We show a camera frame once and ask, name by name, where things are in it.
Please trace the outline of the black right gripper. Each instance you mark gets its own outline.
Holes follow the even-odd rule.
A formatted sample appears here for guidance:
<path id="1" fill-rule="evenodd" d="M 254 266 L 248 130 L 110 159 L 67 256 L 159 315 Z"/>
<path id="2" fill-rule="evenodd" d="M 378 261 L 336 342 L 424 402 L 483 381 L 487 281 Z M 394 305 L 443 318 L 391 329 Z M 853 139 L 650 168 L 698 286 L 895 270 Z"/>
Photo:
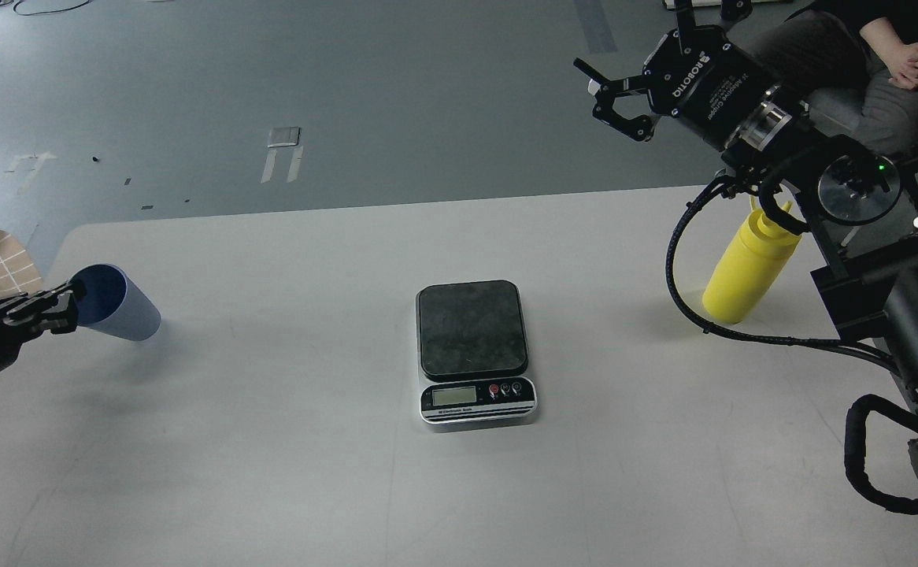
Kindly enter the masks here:
<path id="1" fill-rule="evenodd" d="M 625 118 L 615 110 L 617 100 L 647 95 L 655 113 L 679 120 L 714 150 L 726 150 L 777 79 L 734 46 L 719 26 L 697 26 L 692 1 L 676 0 L 672 11 L 676 29 L 645 60 L 642 75 L 614 80 L 574 58 L 574 67 L 590 81 L 592 116 L 637 143 L 647 143 L 657 116 Z"/>

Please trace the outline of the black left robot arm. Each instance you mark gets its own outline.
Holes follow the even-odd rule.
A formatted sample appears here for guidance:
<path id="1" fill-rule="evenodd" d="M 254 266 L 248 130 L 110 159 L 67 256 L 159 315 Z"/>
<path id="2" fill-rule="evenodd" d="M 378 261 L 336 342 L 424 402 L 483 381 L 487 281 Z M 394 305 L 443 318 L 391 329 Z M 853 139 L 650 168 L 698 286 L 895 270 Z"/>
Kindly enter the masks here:
<path id="1" fill-rule="evenodd" d="M 0 298 L 0 372 L 19 358 L 21 347 L 49 332 L 74 332 L 79 325 L 78 301 L 86 287 L 77 280 L 38 293 Z"/>

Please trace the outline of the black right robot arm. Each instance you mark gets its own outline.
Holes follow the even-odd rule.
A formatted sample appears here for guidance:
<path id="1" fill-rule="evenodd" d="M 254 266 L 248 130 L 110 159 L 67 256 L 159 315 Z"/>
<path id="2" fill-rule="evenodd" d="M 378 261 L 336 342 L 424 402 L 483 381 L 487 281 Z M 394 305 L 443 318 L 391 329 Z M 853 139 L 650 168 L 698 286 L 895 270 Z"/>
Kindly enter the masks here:
<path id="1" fill-rule="evenodd" d="M 592 114 L 638 141 L 671 117 L 720 151 L 726 169 L 687 205 L 665 254 L 676 308 L 703 332 L 804 346 L 869 361 L 898 381 L 904 406 L 863 395 L 848 409 L 844 467 L 852 488 L 887 512 L 918 514 L 918 148 L 888 158 L 844 134 L 827 136 L 809 105 L 728 37 L 752 10 L 725 1 L 721 22 L 695 22 L 676 4 L 665 33 L 637 76 L 606 78 L 588 62 Z M 758 206 L 718 263 L 707 293 L 743 306 L 771 287 L 771 245 L 811 233 L 826 265 L 812 273 L 837 339 L 758 336 L 724 327 L 711 306 L 699 315 L 676 287 L 676 247 L 715 197 L 746 193 Z"/>

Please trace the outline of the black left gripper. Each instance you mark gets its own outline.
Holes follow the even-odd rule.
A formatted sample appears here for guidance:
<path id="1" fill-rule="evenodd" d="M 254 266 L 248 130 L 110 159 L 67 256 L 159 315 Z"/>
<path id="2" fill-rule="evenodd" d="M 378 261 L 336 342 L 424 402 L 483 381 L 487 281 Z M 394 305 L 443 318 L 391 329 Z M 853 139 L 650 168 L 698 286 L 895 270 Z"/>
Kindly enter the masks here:
<path id="1" fill-rule="evenodd" d="M 74 301 L 85 297 L 87 288 L 81 281 L 65 281 L 60 286 L 34 294 L 0 298 L 0 316 L 28 316 L 15 320 L 0 317 L 0 372 L 17 361 L 23 341 L 17 336 L 41 336 L 74 333 L 78 327 L 74 312 L 45 313 L 56 308 L 61 298 L 70 295 Z"/>

